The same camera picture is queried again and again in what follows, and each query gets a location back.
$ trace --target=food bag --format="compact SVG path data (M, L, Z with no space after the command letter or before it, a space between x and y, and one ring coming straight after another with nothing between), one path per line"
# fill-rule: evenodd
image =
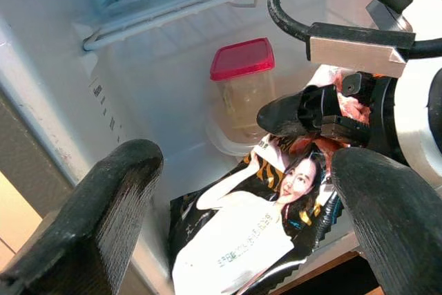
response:
M321 66L309 85L338 87L343 72ZM342 101L362 114L356 99ZM298 269L341 213L330 169L345 146L319 135L268 134L223 178L173 200L175 293L267 294Z

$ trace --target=red lid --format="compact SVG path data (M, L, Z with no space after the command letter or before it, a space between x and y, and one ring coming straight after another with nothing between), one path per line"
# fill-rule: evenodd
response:
M213 81L233 79L275 67L273 51L267 38L258 38L225 46L217 51L210 68Z

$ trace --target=freezer compartment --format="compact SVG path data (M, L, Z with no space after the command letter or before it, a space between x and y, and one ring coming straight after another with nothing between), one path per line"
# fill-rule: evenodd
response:
M299 91L316 66L305 59L304 44L270 20L266 0L201 1L195 3L200 7L178 11L174 1L183 0L147 0L146 7L120 18L107 17L100 8L103 1L0 0L0 85L73 184L125 140L147 138L159 144L164 172L133 262L153 291L171 294L165 246L169 201L216 180L237 162L219 152L206 135L215 51L269 38L280 94ZM369 1L282 4L301 22L367 26L367 17L360 13ZM253 6L241 7L244 4ZM167 20L163 16L148 30L84 52L83 39L101 23L121 28L119 23L131 15L145 17L149 10L155 14L160 9L179 15ZM339 225L348 228L333 227L335 238L351 231L348 220L338 219Z

